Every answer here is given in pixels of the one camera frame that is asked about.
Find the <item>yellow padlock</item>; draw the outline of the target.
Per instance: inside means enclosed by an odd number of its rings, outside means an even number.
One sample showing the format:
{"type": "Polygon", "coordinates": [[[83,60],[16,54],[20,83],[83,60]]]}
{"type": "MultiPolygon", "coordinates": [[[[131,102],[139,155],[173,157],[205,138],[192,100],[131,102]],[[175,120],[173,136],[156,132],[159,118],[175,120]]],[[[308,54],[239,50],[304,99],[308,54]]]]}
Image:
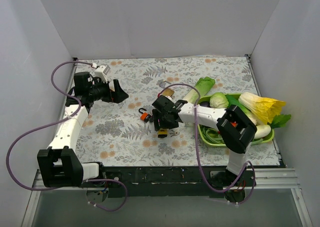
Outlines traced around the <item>yellow padlock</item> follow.
{"type": "Polygon", "coordinates": [[[167,129],[160,129],[160,130],[157,132],[157,136],[158,136],[158,138],[160,138],[160,139],[166,138],[166,137],[168,136],[168,130],[167,130],[167,129]]]}

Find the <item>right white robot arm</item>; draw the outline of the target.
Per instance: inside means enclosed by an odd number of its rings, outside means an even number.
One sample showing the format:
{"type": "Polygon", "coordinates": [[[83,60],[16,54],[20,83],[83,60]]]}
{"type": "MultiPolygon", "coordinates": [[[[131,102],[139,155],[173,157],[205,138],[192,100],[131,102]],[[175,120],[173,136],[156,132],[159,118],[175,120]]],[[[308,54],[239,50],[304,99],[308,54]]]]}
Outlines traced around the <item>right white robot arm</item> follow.
{"type": "Polygon", "coordinates": [[[219,132],[229,149],[226,179],[237,186],[245,179],[242,168],[247,161],[247,152],[254,140],[257,127],[240,109],[231,105],[227,108],[211,108],[194,105],[186,100],[173,102],[169,97],[159,95],[152,103],[153,124],[156,131],[174,129],[180,123],[202,125],[219,132]]]}

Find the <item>orange padlock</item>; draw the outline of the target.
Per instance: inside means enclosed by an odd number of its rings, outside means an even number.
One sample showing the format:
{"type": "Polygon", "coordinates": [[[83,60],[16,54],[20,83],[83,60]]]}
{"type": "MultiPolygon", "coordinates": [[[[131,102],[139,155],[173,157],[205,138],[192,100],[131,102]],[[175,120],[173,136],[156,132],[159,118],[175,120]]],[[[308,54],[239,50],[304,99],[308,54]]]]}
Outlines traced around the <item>orange padlock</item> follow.
{"type": "Polygon", "coordinates": [[[147,112],[147,110],[145,108],[139,108],[138,112],[141,114],[140,119],[144,123],[148,123],[150,121],[150,119],[152,118],[152,116],[147,112]]]}

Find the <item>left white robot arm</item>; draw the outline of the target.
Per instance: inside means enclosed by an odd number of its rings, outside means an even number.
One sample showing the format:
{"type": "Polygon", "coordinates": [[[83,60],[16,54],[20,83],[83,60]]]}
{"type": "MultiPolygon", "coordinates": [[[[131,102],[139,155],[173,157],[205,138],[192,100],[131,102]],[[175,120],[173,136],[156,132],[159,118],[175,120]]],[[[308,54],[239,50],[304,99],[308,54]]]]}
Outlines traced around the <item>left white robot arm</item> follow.
{"type": "Polygon", "coordinates": [[[94,102],[119,104],[129,97],[118,79],[114,79],[110,86],[99,71],[96,76],[87,71],[75,73],[73,82],[64,108],[66,120],[59,125],[47,149],[41,149],[37,154],[42,180],[47,188],[80,187],[87,180],[95,187],[106,183],[101,162],[80,162],[76,155],[77,141],[94,102]]]}

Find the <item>yellow padlock keys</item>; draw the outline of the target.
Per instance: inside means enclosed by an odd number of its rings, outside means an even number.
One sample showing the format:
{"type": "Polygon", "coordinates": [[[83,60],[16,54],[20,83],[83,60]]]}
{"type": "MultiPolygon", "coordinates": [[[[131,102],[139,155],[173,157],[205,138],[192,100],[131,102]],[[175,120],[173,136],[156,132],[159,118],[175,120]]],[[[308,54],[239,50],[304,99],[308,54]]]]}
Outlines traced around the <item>yellow padlock keys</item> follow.
{"type": "Polygon", "coordinates": [[[170,134],[171,137],[174,137],[174,136],[178,136],[178,135],[180,134],[180,132],[171,129],[171,130],[169,131],[169,134],[170,134]]]}

